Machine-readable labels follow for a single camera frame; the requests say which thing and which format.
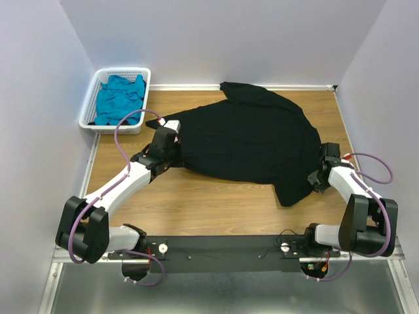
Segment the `wood surface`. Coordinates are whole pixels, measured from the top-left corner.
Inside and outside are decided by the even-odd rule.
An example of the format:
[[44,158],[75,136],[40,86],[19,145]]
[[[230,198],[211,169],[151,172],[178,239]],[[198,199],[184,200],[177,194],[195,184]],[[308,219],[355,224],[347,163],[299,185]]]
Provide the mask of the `wood surface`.
[[[340,144],[350,152],[348,138],[330,91],[280,91],[302,107],[322,142]],[[224,99],[220,91],[150,92],[148,109],[161,115]],[[145,121],[154,117],[146,114]],[[127,155],[151,142],[154,130],[143,125],[139,135],[120,135]],[[88,192],[112,179],[124,167],[112,135],[102,135]],[[311,193],[292,207],[282,207],[272,185],[233,182],[172,168],[133,195],[112,217],[111,225],[130,223],[154,236],[278,234],[290,228],[303,232],[311,222],[340,224],[345,203],[336,190]]]

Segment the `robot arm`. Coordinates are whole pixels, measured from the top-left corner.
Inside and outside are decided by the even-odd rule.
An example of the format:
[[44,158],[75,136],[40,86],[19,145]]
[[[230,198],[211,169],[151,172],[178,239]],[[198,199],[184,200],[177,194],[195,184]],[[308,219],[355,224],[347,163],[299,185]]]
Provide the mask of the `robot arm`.
[[88,218],[88,222],[80,222],[77,226],[73,238],[75,255],[93,264],[106,252],[132,249],[142,252],[146,246],[146,233],[129,224],[120,228],[109,227],[109,219],[132,194],[172,165],[179,148],[179,129],[180,122],[176,120],[159,127],[152,143],[131,158],[129,175],[125,179],[123,176],[128,173],[128,166],[105,186],[84,199],[76,196],[69,198],[64,205],[56,244],[68,249],[70,231],[77,216],[88,204],[99,198],[83,216],[83,219]]
[[[323,193],[330,186],[336,188],[347,206],[340,225],[311,224],[304,234],[306,242],[371,256],[382,248],[389,232],[390,243],[381,254],[389,256],[395,245],[398,206],[395,201],[382,198],[373,192],[366,184],[363,184],[365,188],[361,187],[356,179],[361,181],[355,167],[349,161],[340,158],[338,144],[323,144],[319,169],[313,172],[308,180],[316,192]],[[387,230],[381,208],[371,194],[384,205],[390,221],[390,230]],[[369,218],[375,226],[368,225]]]

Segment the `white wall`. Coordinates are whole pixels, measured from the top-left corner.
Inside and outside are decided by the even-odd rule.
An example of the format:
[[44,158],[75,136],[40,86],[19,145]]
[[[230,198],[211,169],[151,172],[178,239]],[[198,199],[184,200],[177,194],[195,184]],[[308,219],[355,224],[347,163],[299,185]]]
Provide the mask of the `white wall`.
[[93,67],[55,0],[0,0],[0,312],[37,313],[64,202],[92,135],[77,124]]
[[[419,296],[419,3],[388,0],[337,89],[355,150],[383,157],[395,180],[376,186],[399,204],[406,267]],[[362,169],[385,177],[378,165]]]
[[153,84],[338,84],[385,0],[61,0],[94,67]]

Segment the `gray floor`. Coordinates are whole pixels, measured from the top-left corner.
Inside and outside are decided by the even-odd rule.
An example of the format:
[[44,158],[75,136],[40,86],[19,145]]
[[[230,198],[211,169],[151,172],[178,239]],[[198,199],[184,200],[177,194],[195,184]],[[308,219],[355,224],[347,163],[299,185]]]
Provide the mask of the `gray floor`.
[[[331,271],[345,262],[333,262]],[[340,279],[297,273],[168,274],[157,287],[124,283],[118,263],[65,264],[53,313],[402,313],[386,261],[354,261]]]

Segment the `metal frame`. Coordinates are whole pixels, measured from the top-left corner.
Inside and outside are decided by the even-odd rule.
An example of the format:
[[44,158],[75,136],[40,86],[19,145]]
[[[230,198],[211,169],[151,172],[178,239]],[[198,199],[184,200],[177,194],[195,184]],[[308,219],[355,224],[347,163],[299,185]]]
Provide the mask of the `metal frame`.
[[[263,87],[268,88],[269,90],[333,90],[333,87],[330,85],[325,85],[325,86],[286,86],[286,85],[264,85]],[[170,85],[170,86],[159,86],[159,85],[154,85],[151,86],[151,90],[218,90],[219,89],[219,85],[200,85],[200,84],[180,84],[180,85]],[[336,93],[333,91],[334,95],[335,95],[335,99],[337,102],[337,106],[340,112],[340,108],[339,108],[339,104],[336,98]],[[94,144],[92,146],[92,150],[90,151],[90,157],[88,159],[88,163],[87,163],[87,167],[86,167],[86,172],[84,173],[84,177],[83,177],[83,181],[82,181],[82,185],[81,185],[81,189],[79,192],[79,197],[83,197],[86,195],[86,191],[88,188],[88,183],[90,180],[90,176],[92,174],[92,168],[93,168],[93,164],[94,164],[94,160],[96,157],[96,152],[98,150],[98,145],[99,145],[99,140],[100,140],[100,135],[96,134],[95,139],[94,139]],[[350,138],[348,136],[348,140],[350,143],[351,148],[353,149],[353,145],[352,142],[350,141]],[[398,238],[396,239],[396,244],[395,244],[395,250],[394,253],[392,254],[392,256],[390,256],[389,258],[384,258],[384,257],[377,257],[375,259],[380,259],[380,260],[388,260],[388,265],[390,268],[390,271],[392,273],[393,276],[393,280],[394,283],[396,285],[397,288],[397,293],[399,295],[400,301],[402,303],[403,306],[403,310],[406,314],[414,314],[414,313],[419,313],[419,305],[418,305],[418,301],[416,299],[416,296],[414,294],[412,285],[410,284],[410,280],[409,277],[407,275],[406,272],[406,268],[405,265],[403,263],[403,259],[405,258],[405,255],[403,253],[403,250],[401,248],[400,242],[398,240]],[[331,258],[331,260],[338,260],[338,259],[343,259],[343,260],[347,260],[348,259],[348,253],[342,252],[341,257],[340,258]],[[354,260],[366,260],[367,258],[362,257],[362,256],[358,256],[358,255],[354,255]],[[308,261],[314,261],[316,259],[313,258],[301,258],[300,261],[301,262],[308,262]],[[52,257],[52,264],[51,264],[51,268],[50,268],[50,272],[48,274],[48,279],[46,281],[46,286],[44,289],[44,294],[43,294],[43,298],[41,300],[41,305],[39,308],[38,313],[39,314],[50,314],[52,311],[52,306],[54,304],[54,298],[56,295],[56,291],[58,288],[58,283],[60,281],[60,275],[62,272],[62,268],[63,268],[63,263],[68,263],[71,262],[69,256],[68,256],[68,252],[56,247],[55,251],[54,251],[54,255]],[[107,253],[104,254],[101,258],[101,260],[99,260],[98,262],[117,262],[117,263],[121,263],[120,260],[110,260],[107,257]],[[124,263],[145,263],[148,262],[147,260],[125,260]]]

